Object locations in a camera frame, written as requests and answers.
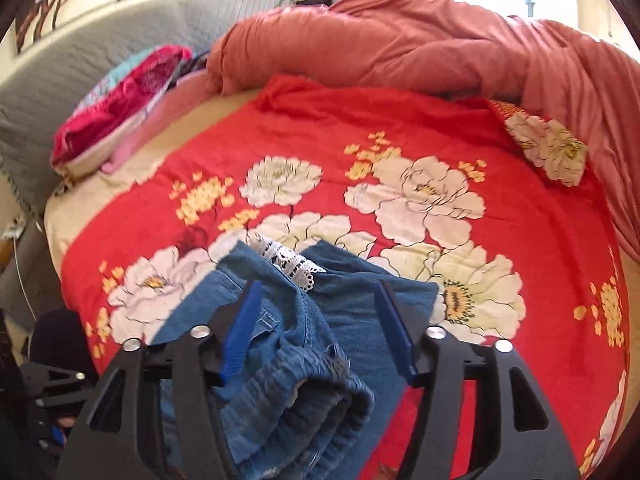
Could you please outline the grey quilted headboard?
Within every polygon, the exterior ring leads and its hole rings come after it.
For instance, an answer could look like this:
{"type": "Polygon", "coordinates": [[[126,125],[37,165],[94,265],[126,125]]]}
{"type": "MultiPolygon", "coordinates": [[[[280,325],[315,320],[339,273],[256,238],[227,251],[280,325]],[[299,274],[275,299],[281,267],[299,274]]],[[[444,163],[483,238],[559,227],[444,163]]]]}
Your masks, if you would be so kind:
{"type": "Polygon", "coordinates": [[[1,84],[1,169],[17,203],[39,216],[60,180],[55,130],[126,58],[161,44],[208,49],[236,21],[293,0],[145,0],[73,28],[29,55],[1,84]]]}

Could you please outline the magenta folded clothes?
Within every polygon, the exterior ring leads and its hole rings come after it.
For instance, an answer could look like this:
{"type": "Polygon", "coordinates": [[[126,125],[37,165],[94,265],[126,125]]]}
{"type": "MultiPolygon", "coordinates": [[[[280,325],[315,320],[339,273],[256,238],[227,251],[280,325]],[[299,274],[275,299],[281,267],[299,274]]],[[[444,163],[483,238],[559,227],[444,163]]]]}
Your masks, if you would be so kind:
{"type": "Polygon", "coordinates": [[[74,180],[103,168],[191,58],[191,49],[165,44],[137,53],[111,70],[55,131],[54,171],[74,180]]]}

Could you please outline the salmon pink comforter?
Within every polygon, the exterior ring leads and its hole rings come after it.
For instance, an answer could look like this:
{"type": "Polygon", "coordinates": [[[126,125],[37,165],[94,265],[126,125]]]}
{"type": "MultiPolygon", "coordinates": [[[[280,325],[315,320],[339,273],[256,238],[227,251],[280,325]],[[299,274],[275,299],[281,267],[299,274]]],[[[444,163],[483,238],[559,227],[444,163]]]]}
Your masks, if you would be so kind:
{"type": "Polygon", "coordinates": [[[206,64],[214,93],[277,74],[482,96],[558,120],[588,146],[620,246],[638,255],[639,64],[614,44],[454,0],[340,0],[238,21],[206,64]]]}

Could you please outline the pink pillow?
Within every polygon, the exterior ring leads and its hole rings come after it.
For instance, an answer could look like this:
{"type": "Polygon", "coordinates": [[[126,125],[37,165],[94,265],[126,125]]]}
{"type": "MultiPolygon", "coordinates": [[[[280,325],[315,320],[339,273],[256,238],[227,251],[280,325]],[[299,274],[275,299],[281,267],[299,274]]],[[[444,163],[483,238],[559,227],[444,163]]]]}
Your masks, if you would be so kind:
{"type": "Polygon", "coordinates": [[[116,148],[101,166],[104,174],[114,174],[144,144],[151,141],[164,129],[194,107],[210,97],[206,89],[206,70],[181,77],[174,88],[167,89],[149,112],[143,114],[142,122],[116,148]]]}

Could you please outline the beige bed sheet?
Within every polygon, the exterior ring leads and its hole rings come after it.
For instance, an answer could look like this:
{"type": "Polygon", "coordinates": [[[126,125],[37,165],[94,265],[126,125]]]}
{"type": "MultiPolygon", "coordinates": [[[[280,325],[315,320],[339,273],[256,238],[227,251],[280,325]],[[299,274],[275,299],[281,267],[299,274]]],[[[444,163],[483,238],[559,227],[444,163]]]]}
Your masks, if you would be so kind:
{"type": "Polygon", "coordinates": [[[257,95],[256,90],[250,90],[234,96],[212,96],[161,128],[112,174],[97,172],[62,194],[51,195],[43,223],[54,270],[62,271],[67,249],[115,197],[148,180],[169,154],[257,95]]]}

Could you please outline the red floral blanket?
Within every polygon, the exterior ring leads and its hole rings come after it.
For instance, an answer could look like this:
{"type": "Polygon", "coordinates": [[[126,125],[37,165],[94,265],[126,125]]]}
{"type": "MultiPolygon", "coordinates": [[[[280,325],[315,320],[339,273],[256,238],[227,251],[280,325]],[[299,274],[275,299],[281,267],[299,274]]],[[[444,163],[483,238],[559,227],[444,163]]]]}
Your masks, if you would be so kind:
{"type": "Polygon", "coordinates": [[[587,478],[620,426],[628,320],[620,248],[584,144],[559,122],[483,99],[389,88],[331,89],[278,77],[198,129],[102,204],[62,260],[67,307],[104,370],[130,337],[152,342],[212,310],[248,246],[278,242],[318,269],[297,275],[375,396],[339,479],[389,477],[418,397],[404,386],[370,307],[329,292],[361,271],[434,292],[432,320],[458,339],[515,344],[587,478]]]}

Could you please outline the blue denim pants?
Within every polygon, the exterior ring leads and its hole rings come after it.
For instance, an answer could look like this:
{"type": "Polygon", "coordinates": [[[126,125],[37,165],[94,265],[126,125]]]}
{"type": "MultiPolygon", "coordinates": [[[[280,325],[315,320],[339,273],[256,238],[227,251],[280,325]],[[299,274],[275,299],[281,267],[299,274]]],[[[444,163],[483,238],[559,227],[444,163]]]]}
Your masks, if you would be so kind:
{"type": "Polygon", "coordinates": [[[301,252],[250,236],[213,251],[215,267],[155,336],[174,340],[262,284],[242,373],[211,391],[244,479],[355,479],[404,394],[374,306],[378,282],[431,313],[436,284],[401,278],[326,242],[301,252]]]}

